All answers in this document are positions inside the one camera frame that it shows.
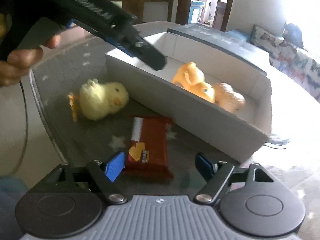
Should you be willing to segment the person's left hand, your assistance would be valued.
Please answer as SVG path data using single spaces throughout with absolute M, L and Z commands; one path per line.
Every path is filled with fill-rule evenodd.
M 7 20 L 1 14 L 1 38 L 7 32 Z M 54 35 L 43 46 L 55 49 L 61 42 L 60 35 Z M 7 60 L 1 61 L 1 86 L 12 86 L 26 76 L 31 67 L 43 58 L 44 52 L 41 47 L 34 49 L 17 49 L 12 51 Z

